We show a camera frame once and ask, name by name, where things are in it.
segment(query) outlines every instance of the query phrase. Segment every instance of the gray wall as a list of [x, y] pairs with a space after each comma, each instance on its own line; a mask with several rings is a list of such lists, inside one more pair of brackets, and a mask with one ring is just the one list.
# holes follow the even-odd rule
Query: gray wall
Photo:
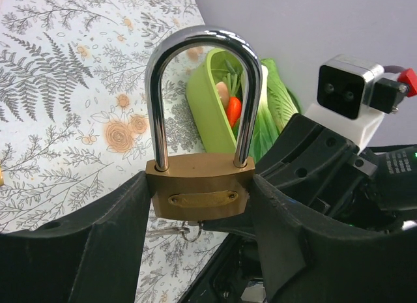
[[[206, 24], [245, 38], [273, 57], [304, 109], [318, 68], [339, 53], [417, 71], [417, 0], [196, 0]], [[372, 145], [417, 144], [417, 98], [387, 115]]]

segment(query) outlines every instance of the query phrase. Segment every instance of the chrome shackle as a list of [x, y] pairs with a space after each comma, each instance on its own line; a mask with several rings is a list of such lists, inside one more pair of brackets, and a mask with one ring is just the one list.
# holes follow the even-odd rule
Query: chrome shackle
[[167, 37], [154, 49], [146, 67], [145, 93], [158, 171], [167, 171], [169, 168], [162, 102], [162, 76], [172, 58], [182, 51], [196, 46], [223, 48], [231, 52], [246, 71], [244, 75], [246, 90], [243, 96], [237, 148], [233, 160], [237, 168], [246, 165], [261, 96], [261, 63], [252, 47], [238, 35], [218, 27], [198, 25], [181, 29]]

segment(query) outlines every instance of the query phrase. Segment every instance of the brass padlock body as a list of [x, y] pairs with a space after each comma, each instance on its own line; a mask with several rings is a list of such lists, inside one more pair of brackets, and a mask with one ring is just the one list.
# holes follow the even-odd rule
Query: brass padlock body
[[233, 164], [234, 154], [170, 156], [167, 171], [147, 162], [146, 174], [155, 215], [170, 220], [215, 220], [241, 214], [255, 173], [253, 158]]

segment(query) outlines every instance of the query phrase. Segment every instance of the floral patterned fabric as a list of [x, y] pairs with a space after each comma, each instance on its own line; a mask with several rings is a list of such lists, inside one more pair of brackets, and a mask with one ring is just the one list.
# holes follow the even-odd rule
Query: floral patterned fabric
[[[145, 168], [147, 59], [203, 20], [194, 0], [0, 0], [0, 19], [0, 232], [9, 233], [77, 210]], [[203, 151], [184, 90], [205, 52], [167, 67], [170, 154]], [[170, 224], [151, 209], [148, 230]], [[136, 302], [176, 302], [223, 238], [147, 238]]]

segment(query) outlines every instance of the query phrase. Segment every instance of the green leaf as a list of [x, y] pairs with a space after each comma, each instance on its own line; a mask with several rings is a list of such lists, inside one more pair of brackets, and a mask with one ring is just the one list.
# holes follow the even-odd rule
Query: green leaf
[[278, 74], [275, 61], [263, 59], [261, 63], [268, 68], [268, 108], [278, 131], [282, 132], [289, 119], [299, 110]]
[[232, 132], [236, 140], [237, 140], [237, 135], [239, 132], [239, 124], [240, 124], [240, 119], [237, 120], [235, 126], [232, 128]]
[[235, 74], [233, 75], [233, 86], [232, 86], [233, 96], [236, 96], [236, 93], [237, 93], [236, 87], [237, 87], [237, 75]]
[[229, 88], [229, 92], [232, 92], [232, 75], [227, 73], [227, 87]]
[[255, 120], [249, 155], [257, 163], [274, 145], [279, 134], [266, 104], [261, 104]]
[[229, 60], [225, 60], [225, 62], [226, 62], [226, 67], [227, 67], [228, 71], [230, 72], [230, 74], [237, 75], [238, 72], [233, 68], [233, 66], [230, 63], [230, 61]]

